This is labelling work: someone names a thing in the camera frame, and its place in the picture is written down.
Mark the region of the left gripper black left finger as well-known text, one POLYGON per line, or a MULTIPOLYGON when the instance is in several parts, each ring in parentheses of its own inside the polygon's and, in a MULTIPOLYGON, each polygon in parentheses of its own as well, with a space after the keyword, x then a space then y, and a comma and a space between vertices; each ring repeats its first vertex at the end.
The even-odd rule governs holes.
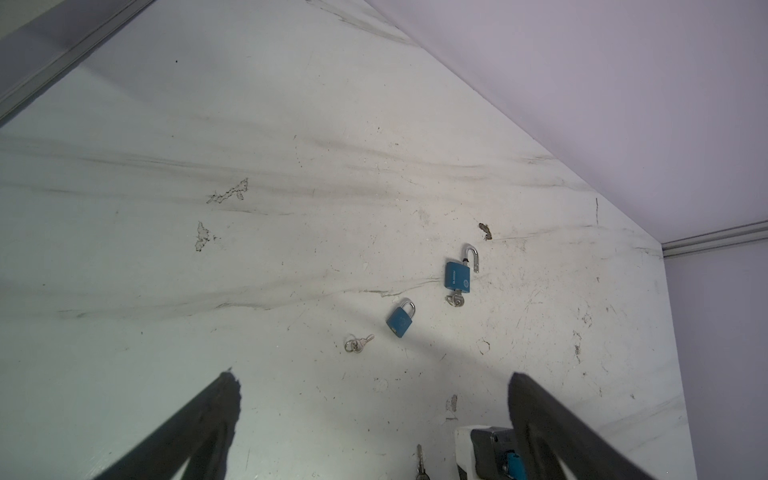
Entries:
POLYGON ((100 479, 223 479, 240 415, 240 383, 229 371, 130 452, 101 472, 100 479))

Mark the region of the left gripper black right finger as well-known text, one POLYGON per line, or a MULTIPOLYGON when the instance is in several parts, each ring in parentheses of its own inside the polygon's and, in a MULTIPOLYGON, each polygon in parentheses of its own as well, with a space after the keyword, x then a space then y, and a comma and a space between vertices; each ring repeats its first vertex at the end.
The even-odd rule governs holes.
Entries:
POLYGON ((648 479, 530 376, 516 372, 508 385, 508 410, 529 479, 648 479))

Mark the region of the key with ring for large padlock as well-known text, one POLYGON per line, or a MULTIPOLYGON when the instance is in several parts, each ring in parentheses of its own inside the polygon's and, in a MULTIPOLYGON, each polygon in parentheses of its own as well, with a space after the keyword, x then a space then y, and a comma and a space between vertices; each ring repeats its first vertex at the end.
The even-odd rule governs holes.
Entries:
POLYGON ((462 307, 465 304, 463 292, 454 290, 446 296, 446 301, 453 307, 462 307))

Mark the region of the large blue padlock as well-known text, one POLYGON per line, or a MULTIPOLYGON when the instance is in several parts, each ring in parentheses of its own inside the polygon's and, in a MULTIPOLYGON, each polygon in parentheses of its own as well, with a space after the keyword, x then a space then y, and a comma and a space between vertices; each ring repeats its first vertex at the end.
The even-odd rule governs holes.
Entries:
POLYGON ((480 270, 479 252, 471 244, 465 244, 460 261, 448 261, 445 265, 444 286, 452 292, 471 291, 471 273, 480 270))

